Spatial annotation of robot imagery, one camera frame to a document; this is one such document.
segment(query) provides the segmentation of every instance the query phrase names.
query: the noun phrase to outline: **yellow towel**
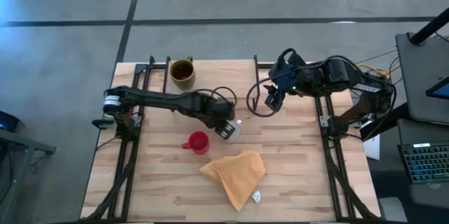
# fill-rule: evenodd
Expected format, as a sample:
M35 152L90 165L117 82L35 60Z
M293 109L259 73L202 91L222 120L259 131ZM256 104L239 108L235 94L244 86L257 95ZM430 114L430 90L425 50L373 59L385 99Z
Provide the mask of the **yellow towel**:
M236 157L222 157L199 169L226 190L237 211L240 211L260 179L265 166L259 153L245 151Z

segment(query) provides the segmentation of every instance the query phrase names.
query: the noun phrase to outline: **mug handle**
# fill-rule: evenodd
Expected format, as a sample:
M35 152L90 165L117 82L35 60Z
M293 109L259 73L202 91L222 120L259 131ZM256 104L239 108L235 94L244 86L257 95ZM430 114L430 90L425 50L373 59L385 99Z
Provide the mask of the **mug handle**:
M183 143L181 146L185 150L189 150L190 149L190 144L189 143Z

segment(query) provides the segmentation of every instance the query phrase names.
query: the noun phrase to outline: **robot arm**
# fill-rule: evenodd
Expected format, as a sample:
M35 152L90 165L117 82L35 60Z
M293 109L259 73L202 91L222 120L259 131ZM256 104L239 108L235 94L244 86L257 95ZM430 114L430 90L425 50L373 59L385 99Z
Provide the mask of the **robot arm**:
M292 53L288 62L287 53ZM362 72L353 62L341 55L334 55L321 62L306 62L289 48L278 58L269 71L274 86L264 86L269 93L265 104L273 111L282 107L286 96L299 95L322 97L348 88L362 91L359 102L340 116L328 120L328 134L333 137L344 135L350 124L370 113L385 113L391 107L394 86L385 77Z
M138 122L129 112L136 105L176 110L185 116L197 118L225 139L235 131L227 122L234 119L234 104L227 100L215 99L198 91L175 95L119 86L105 91L103 112L114 117L117 134L121 137L132 136L135 131Z

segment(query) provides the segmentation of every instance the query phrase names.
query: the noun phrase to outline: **keyboard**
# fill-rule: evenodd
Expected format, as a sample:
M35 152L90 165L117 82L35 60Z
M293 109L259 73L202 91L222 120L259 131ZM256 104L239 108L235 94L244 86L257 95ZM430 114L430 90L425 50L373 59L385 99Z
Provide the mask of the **keyboard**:
M449 142L398 145L411 183L449 182Z

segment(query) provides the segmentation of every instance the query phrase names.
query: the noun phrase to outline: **red cup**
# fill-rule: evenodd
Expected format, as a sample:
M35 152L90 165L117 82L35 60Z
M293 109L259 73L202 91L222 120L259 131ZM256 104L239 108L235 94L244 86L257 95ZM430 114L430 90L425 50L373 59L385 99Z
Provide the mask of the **red cup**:
M188 143L182 144L182 148L191 149L197 154L204 154L209 150L209 138L204 132L197 131L190 135Z

